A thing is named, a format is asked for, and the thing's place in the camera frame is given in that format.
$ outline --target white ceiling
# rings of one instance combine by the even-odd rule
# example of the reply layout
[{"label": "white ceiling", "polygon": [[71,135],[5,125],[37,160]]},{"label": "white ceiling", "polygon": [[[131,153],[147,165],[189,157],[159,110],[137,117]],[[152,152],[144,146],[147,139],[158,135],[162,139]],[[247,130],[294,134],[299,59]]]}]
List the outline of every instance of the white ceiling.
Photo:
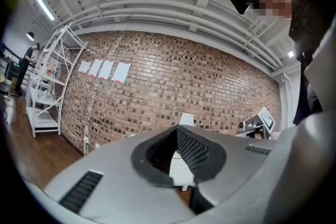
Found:
[{"label": "white ceiling", "polygon": [[25,0],[27,10],[49,35],[69,22],[79,33],[108,29],[106,25],[110,29],[139,24],[151,29],[155,25],[155,29],[161,28],[157,33],[184,33],[183,37],[204,40],[208,45],[222,44],[214,47],[234,50],[236,56],[268,73],[279,72],[291,63],[288,60],[288,52],[293,47],[288,36],[290,21],[255,16],[251,10],[242,16],[229,0],[46,1],[55,16],[54,22],[34,0]]}]

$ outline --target fluorescent light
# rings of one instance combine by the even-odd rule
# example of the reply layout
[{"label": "fluorescent light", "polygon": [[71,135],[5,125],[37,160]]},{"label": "fluorescent light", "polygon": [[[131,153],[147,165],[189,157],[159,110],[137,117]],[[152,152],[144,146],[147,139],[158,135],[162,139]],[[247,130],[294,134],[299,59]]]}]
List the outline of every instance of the fluorescent light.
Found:
[{"label": "fluorescent light", "polygon": [[42,0],[37,0],[37,2],[40,4],[41,8],[44,10],[44,12],[48,15],[50,20],[54,20],[55,18],[50,13],[50,11],[47,9],[46,5],[43,3]]},{"label": "fluorescent light", "polygon": [[31,41],[34,41],[34,39],[33,39],[29,34],[26,34],[26,36],[27,36]]}]

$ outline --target man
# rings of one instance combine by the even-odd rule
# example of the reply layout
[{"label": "man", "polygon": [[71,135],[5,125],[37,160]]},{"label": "man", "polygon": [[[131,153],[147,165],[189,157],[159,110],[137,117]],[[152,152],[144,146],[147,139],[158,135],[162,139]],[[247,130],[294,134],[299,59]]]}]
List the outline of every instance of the man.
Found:
[{"label": "man", "polygon": [[22,95],[21,84],[26,74],[26,71],[28,69],[29,63],[31,63],[32,65],[36,63],[35,60],[31,57],[33,54],[33,50],[39,50],[39,49],[40,49],[40,44],[36,43],[35,45],[27,49],[25,56],[20,60],[20,72],[19,72],[19,76],[16,81],[15,92],[12,93],[12,96],[19,97]]},{"label": "man", "polygon": [[298,125],[310,114],[321,111],[319,101],[308,87],[303,72],[312,61],[313,53],[331,25],[335,4],[333,0],[248,0],[248,2],[260,14],[291,19],[289,36],[295,41],[295,56],[301,62],[300,95],[293,121]]}]

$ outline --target shelving unit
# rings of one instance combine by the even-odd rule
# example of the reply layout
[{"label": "shelving unit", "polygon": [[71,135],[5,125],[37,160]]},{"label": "shelving unit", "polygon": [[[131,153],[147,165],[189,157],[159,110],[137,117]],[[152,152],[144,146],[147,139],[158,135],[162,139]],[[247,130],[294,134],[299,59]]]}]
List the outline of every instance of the shelving unit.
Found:
[{"label": "shelving unit", "polygon": [[[74,66],[86,46],[70,29],[70,26],[71,24],[61,30],[57,30],[51,36],[40,54],[27,84],[26,114],[34,138],[36,137],[36,133],[58,132],[60,134],[61,112],[65,90]],[[66,58],[69,50],[71,50],[72,54],[77,51],[73,62]],[[56,60],[55,70],[53,74],[48,76],[48,65],[52,59]],[[55,77],[57,65],[65,65],[66,67],[68,75],[64,82],[57,79],[57,75]],[[63,87],[62,94],[57,100],[50,94],[54,88],[54,83]],[[47,92],[44,94],[40,87],[44,88]],[[40,104],[44,108],[36,108],[36,104]],[[58,120],[55,120],[49,113],[49,110],[54,106],[59,107]]]}]

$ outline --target camera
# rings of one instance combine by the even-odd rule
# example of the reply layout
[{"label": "camera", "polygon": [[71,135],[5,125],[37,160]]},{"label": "camera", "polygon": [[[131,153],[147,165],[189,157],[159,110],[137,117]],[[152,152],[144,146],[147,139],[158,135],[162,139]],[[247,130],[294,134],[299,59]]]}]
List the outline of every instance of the camera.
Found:
[{"label": "camera", "polygon": [[250,7],[247,0],[230,0],[240,14],[245,14]]}]

